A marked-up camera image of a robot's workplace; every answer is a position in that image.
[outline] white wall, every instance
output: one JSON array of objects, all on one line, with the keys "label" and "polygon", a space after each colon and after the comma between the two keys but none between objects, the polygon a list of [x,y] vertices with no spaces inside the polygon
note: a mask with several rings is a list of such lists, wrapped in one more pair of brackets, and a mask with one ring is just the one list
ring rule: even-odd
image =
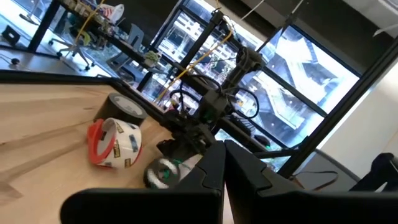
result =
[{"label": "white wall", "polygon": [[398,60],[318,147],[359,177],[382,152],[398,156]]}]

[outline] yellow cable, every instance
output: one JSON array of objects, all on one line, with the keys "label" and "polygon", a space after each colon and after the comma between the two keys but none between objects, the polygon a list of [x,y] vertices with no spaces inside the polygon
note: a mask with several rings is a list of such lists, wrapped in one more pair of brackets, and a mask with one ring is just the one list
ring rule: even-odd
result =
[{"label": "yellow cable", "polygon": [[[85,27],[87,26],[88,22],[90,21],[90,19],[96,14],[96,12],[100,9],[100,6],[105,2],[105,0],[101,0],[101,2],[97,5],[97,7],[94,9],[94,11],[90,12],[90,14],[88,15],[86,21],[83,23],[82,27],[80,28],[79,32],[77,33],[77,36],[75,38],[75,41],[73,42],[74,45],[77,44],[77,42],[79,41],[79,36],[81,35],[81,33],[84,31]],[[56,68],[57,66],[60,65],[60,63],[62,62],[62,60],[59,60],[57,63],[55,63],[53,66],[51,66],[50,68],[44,70],[44,71],[38,71],[38,72],[49,72],[50,70],[52,70],[53,68]]]},{"label": "yellow cable", "polygon": [[233,29],[231,24],[229,24],[228,21],[226,21],[228,26],[229,26],[229,34],[220,42],[218,43],[215,47],[213,47],[212,49],[210,49],[209,51],[207,51],[207,53],[205,53],[201,58],[199,58],[196,62],[194,62],[193,64],[191,64],[187,69],[185,69],[182,73],[180,73],[168,86],[165,90],[163,90],[163,92],[157,97],[157,99],[155,100],[156,102],[159,102],[160,99],[163,98],[163,96],[167,93],[167,90],[179,79],[181,79],[181,77],[183,75],[185,75],[189,70],[191,70],[194,66],[196,66],[200,61],[202,61],[205,57],[209,56],[209,54],[211,54],[217,47],[219,47],[220,45],[222,45],[223,43],[225,43],[231,36],[233,33]]}]

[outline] white bag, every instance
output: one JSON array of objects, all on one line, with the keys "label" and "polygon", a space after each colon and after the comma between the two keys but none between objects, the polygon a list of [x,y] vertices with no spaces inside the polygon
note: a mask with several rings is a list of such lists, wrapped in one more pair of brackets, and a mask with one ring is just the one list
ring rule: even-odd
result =
[{"label": "white bag", "polygon": [[107,17],[113,24],[115,24],[124,13],[124,5],[110,6],[108,4],[101,4],[99,6],[104,11],[104,16]]}]

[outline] desk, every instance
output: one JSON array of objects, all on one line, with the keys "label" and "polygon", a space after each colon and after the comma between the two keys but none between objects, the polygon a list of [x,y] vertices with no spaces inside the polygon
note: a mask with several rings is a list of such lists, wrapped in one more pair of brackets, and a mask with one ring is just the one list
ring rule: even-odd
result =
[{"label": "desk", "polygon": [[148,117],[137,162],[101,169],[87,159],[86,130],[112,87],[1,84],[0,92],[0,223],[59,223],[62,202],[79,190],[143,188],[144,169],[161,155],[156,144],[171,138]]},{"label": "desk", "polygon": [[[85,20],[86,18],[80,15],[78,12],[76,12],[73,9],[70,9],[68,5],[63,3],[62,0],[53,0],[50,3],[49,8],[44,14],[44,17],[42,19],[42,22],[40,23],[39,27],[36,30],[36,33],[34,34],[32,40],[30,41],[30,44],[28,46],[28,49],[32,53],[36,53],[37,48],[39,47],[45,32],[47,29],[50,27],[51,22],[54,20],[55,14],[57,13],[58,9],[60,6],[64,7],[66,11],[72,13],[74,16],[77,16],[81,20]],[[86,26],[86,30],[92,31],[96,35],[100,35],[104,37],[109,43],[115,45],[118,49],[120,49],[123,53],[128,55],[128,57],[132,58],[134,61],[138,62],[142,67],[144,68],[149,68],[145,63],[144,63],[144,56],[140,53],[135,51],[128,43],[125,43],[123,40],[119,40],[118,38],[115,38],[113,36],[109,36],[108,34],[105,34],[104,32],[101,32],[98,30],[98,28],[101,27],[101,24],[96,22],[94,19],[92,19],[88,25]]]}]

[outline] table leg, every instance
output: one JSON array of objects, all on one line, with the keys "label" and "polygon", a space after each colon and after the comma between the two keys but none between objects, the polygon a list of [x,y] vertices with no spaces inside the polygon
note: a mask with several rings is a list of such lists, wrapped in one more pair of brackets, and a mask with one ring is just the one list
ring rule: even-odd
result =
[{"label": "table leg", "polygon": [[144,78],[141,80],[141,82],[138,84],[137,90],[142,92],[145,86],[147,85],[148,81],[150,78],[152,78],[153,73],[152,72],[147,72],[144,76]]},{"label": "table leg", "polygon": [[51,22],[54,20],[55,14],[60,8],[60,2],[58,0],[53,0],[44,14],[42,22],[36,30],[35,35],[32,40],[30,40],[29,46],[27,47],[28,51],[31,53],[36,53],[37,48],[39,47],[45,32],[49,29]]}]

